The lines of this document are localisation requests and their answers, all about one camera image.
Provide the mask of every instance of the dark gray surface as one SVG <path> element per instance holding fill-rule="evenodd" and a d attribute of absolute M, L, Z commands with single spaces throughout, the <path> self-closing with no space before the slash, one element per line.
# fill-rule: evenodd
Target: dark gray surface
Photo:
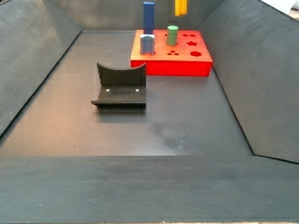
<path fill-rule="evenodd" d="M 298 176 L 251 156 L 7 157 L 0 222 L 298 222 Z"/>
<path fill-rule="evenodd" d="M 173 16 L 173 0 L 155 2 L 155 29 L 165 29 L 176 21 L 180 29 L 195 29 L 223 0 L 189 0 L 188 15 Z M 143 29 L 144 0 L 53 0 L 83 30 Z"/>
<path fill-rule="evenodd" d="M 220 84 L 147 77 L 147 109 L 104 111 L 96 63 L 129 67 L 132 31 L 84 32 L 0 143 L 0 157 L 251 155 Z"/>
<path fill-rule="evenodd" d="M 52 1 L 0 5 L 0 135 L 77 37 Z"/>
<path fill-rule="evenodd" d="M 200 30 L 254 152 L 298 163 L 298 22 L 256 0 L 225 0 Z"/>

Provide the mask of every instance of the circular hole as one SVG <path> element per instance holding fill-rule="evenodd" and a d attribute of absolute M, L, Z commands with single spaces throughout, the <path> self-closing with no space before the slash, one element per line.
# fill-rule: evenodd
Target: circular hole
<path fill-rule="evenodd" d="M 201 53 L 200 52 L 191 52 L 191 56 L 200 57 L 201 56 Z"/>

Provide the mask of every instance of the star-shaped hole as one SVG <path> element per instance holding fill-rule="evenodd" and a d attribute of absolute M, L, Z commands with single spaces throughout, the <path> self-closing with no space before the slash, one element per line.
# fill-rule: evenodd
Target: star-shaped hole
<path fill-rule="evenodd" d="M 196 46 L 196 45 L 197 45 L 197 43 L 196 43 L 196 42 L 189 41 L 189 42 L 187 42 L 187 45 L 188 45 L 188 46 Z"/>

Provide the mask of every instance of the small object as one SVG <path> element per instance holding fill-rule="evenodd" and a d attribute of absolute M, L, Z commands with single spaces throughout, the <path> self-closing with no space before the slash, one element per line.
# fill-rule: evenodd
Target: small object
<path fill-rule="evenodd" d="M 140 35 L 140 53 L 155 54 L 155 35 L 153 34 Z"/>
<path fill-rule="evenodd" d="M 187 15 L 188 0 L 181 0 L 181 16 Z"/>
<path fill-rule="evenodd" d="M 176 17 L 187 15 L 188 0 L 175 0 L 173 15 Z"/>
<path fill-rule="evenodd" d="M 167 45 L 175 46 L 177 41 L 177 31 L 179 27 L 176 25 L 169 25 L 167 27 L 168 34 L 167 34 Z"/>
<path fill-rule="evenodd" d="M 97 63 L 97 74 L 101 87 L 93 105 L 145 107 L 145 63 L 132 69 L 113 69 Z"/>
<path fill-rule="evenodd" d="M 181 15 L 181 0 L 173 0 L 175 6 L 173 6 L 173 15 L 179 17 Z"/>
<path fill-rule="evenodd" d="M 155 3 L 144 2 L 144 34 L 155 33 Z"/>

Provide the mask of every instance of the yellow peg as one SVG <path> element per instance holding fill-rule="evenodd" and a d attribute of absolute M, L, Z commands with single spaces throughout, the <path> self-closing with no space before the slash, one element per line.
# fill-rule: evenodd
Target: yellow peg
<path fill-rule="evenodd" d="M 181 0 L 175 0 L 175 11 L 173 15 L 179 17 L 181 15 Z"/>
<path fill-rule="evenodd" d="M 181 16 L 187 15 L 187 11 L 188 11 L 188 0 L 181 0 L 181 9 L 180 9 Z"/>

